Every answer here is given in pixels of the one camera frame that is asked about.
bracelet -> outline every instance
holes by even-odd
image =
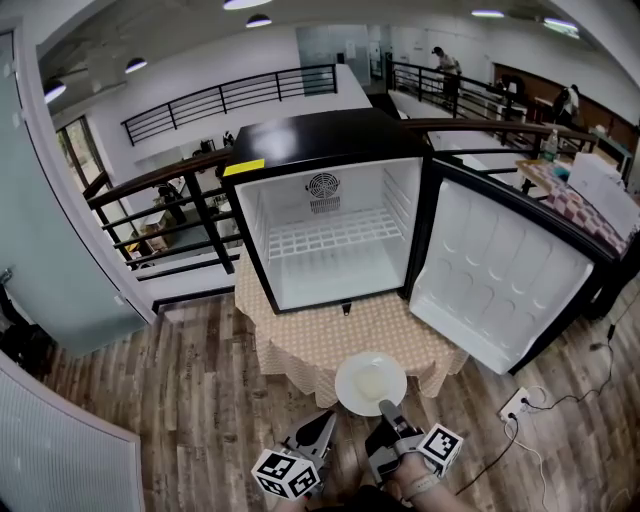
[[[411,482],[411,484],[406,489],[403,489],[402,497],[406,501],[409,501],[412,498],[416,497],[418,494],[428,491],[438,482],[440,482],[440,479],[433,473],[424,475],[423,477]]]

wooden floor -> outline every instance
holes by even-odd
[[[608,319],[577,321],[515,378],[470,360],[447,378],[436,399],[418,395],[410,379],[403,402],[410,419],[427,429],[440,422],[465,438],[446,479],[452,490],[506,446],[496,411],[518,387],[544,386],[560,397],[600,386],[608,351],[590,352],[589,345],[605,341],[638,286],[630,283]],[[639,332],[640,300],[617,327],[613,380],[602,396],[592,393],[580,404],[565,401],[552,411],[521,416],[518,439],[543,457],[548,510],[627,510],[623,489],[636,494]],[[145,332],[84,359],[57,353],[46,384],[140,434],[148,511],[265,510],[251,466],[292,421],[316,410],[313,396],[302,395],[286,378],[260,374],[251,322],[234,308],[233,295],[171,306]],[[532,402],[542,400],[538,389],[531,393]],[[335,409],[339,441],[325,503],[340,502],[357,487],[366,467],[363,441],[377,423]],[[483,511],[538,511],[544,510],[542,489],[537,457],[513,446],[461,497]]]

black cable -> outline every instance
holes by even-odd
[[[469,482],[467,485],[465,485],[462,489],[460,489],[457,493],[456,496],[460,493],[463,493],[464,491],[466,491],[469,487],[471,487],[474,483],[476,483],[476,480],[478,480],[478,478],[480,478],[482,475],[484,475],[487,471],[489,471],[493,466],[495,466],[498,461],[504,456],[505,453],[507,453],[507,451],[509,451],[509,448],[511,448],[513,446],[513,443],[516,440],[516,437],[518,437],[518,431],[520,430],[520,423],[518,423],[518,418],[516,417],[515,414],[510,413],[509,414],[509,418],[511,418],[512,420],[515,420],[516,422],[516,433],[513,435],[513,438],[511,439],[511,441],[509,442],[509,444],[507,445],[507,447],[502,450],[502,453],[500,455],[498,455],[498,458],[496,460],[494,460],[491,464],[489,464],[486,468],[484,468],[482,471],[480,471],[480,473],[478,474],[478,476],[476,476],[473,480],[471,480],[471,482]]]
[[[609,352],[611,353],[611,359],[609,361],[609,373],[607,375],[607,378],[605,379],[605,381],[602,383],[602,386],[600,386],[600,388],[596,389],[590,389],[589,391],[587,391],[584,395],[582,395],[581,397],[577,397],[575,395],[565,395],[562,398],[556,400],[553,405],[551,405],[550,407],[538,407],[537,405],[532,405],[531,403],[529,403],[529,400],[527,400],[526,398],[522,399],[522,403],[528,405],[529,407],[531,407],[532,409],[536,409],[537,411],[550,411],[551,409],[553,409],[556,405],[558,405],[560,402],[562,402],[563,400],[567,400],[569,398],[571,398],[572,400],[575,400],[576,403],[580,403],[582,402],[585,398],[587,398],[587,396],[589,396],[591,393],[595,393],[596,395],[600,396],[600,394],[602,393],[602,390],[604,389],[604,387],[609,384],[609,382],[611,382],[611,377],[612,377],[612,371],[613,371],[613,347],[611,346],[611,339],[613,338],[613,334],[616,331],[616,325],[618,325],[618,322],[620,322],[620,320],[622,320],[622,318],[624,317],[624,315],[627,314],[627,312],[629,311],[629,309],[631,308],[631,306],[633,305],[633,303],[636,301],[636,299],[640,296],[640,290],[638,290],[638,292],[636,292],[636,294],[634,295],[633,299],[629,302],[629,304],[627,304],[627,307],[625,308],[625,310],[622,312],[622,314],[618,317],[618,319],[613,322],[610,326],[609,326],[609,331],[607,332],[607,344],[602,344],[602,343],[594,343],[593,345],[591,345],[589,347],[589,349],[593,352],[595,350],[598,350],[602,347],[607,347],[609,349]]]

round table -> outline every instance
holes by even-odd
[[[418,379],[420,392],[437,396],[447,375],[458,373],[467,353],[409,311],[395,292],[356,300],[349,316],[340,305],[275,315],[243,249],[237,267],[236,307],[255,324],[256,351],[265,375],[286,374],[319,407],[338,401],[334,379],[347,357],[385,352]]]

yellow label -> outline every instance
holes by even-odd
[[[230,165],[224,170],[224,176],[231,176],[232,174],[239,174],[247,171],[255,171],[256,169],[262,169],[263,167],[264,158],[261,158],[260,160],[251,160],[250,162]]]

